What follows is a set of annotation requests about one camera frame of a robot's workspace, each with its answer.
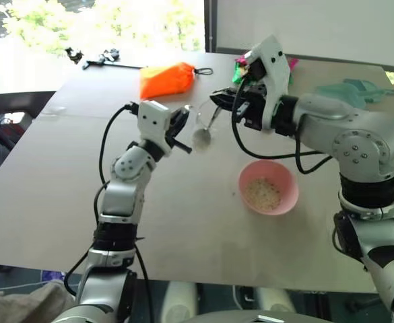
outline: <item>orange pouch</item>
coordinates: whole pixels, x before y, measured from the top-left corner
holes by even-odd
[[[144,67],[140,70],[140,98],[148,99],[186,92],[194,80],[194,66],[177,63],[168,67]]]

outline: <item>rice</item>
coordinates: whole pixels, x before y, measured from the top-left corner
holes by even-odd
[[[265,178],[257,178],[244,189],[245,199],[260,211],[271,211],[279,206],[279,190]]]

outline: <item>pink bowl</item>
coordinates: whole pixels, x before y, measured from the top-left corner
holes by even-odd
[[[246,200],[244,190],[248,183],[258,178],[265,178],[280,192],[280,204],[270,211],[263,211]],[[289,169],[271,160],[257,160],[243,168],[238,178],[238,189],[243,202],[255,212],[265,215],[282,215],[291,210],[298,200],[298,185]]]

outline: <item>white tabletop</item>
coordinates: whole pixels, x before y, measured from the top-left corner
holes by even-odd
[[[197,67],[213,67],[215,74],[201,76],[189,93],[161,102],[198,105],[213,90],[230,85],[233,56],[195,57]],[[298,95],[345,77],[390,86],[378,67],[300,61],[290,93]],[[46,106],[66,109],[57,115],[44,111],[10,153],[0,168],[0,264],[67,271],[90,244],[102,132],[118,107],[137,99],[137,80],[134,70],[119,68],[88,69],[76,75]],[[394,97],[369,108],[394,116]],[[250,147],[260,152],[294,150],[294,142],[279,135],[241,131]],[[190,143],[192,132],[193,120],[179,139]],[[136,139],[135,117],[122,115],[108,136],[106,174],[110,160]],[[303,158],[304,166],[320,158]],[[150,278],[374,291],[362,265],[331,246],[333,215],[339,211],[337,163],[331,161],[303,176],[292,159],[281,161],[296,174],[300,197],[287,215],[267,217],[248,211],[238,195],[238,173],[251,160],[237,147],[228,113],[222,112],[206,152],[187,155],[175,149],[158,164],[146,190],[138,234],[145,237],[138,243]]]

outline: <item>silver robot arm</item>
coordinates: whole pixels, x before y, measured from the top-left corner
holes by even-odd
[[[364,264],[394,313],[394,119],[322,96],[288,96],[290,70],[273,36],[245,57],[247,77],[262,80],[267,96],[261,114],[262,104],[254,96],[236,92],[238,120],[295,137],[339,162],[341,211],[334,222],[341,251]]]
[[[188,119],[187,109],[172,112],[151,101],[131,104],[128,110],[138,115],[141,142],[130,144],[111,165],[111,180],[76,296],[78,305],[54,323],[117,323],[129,318],[137,275],[128,267],[134,261],[144,190],[156,162],[170,155],[173,146],[191,152],[175,139]]]

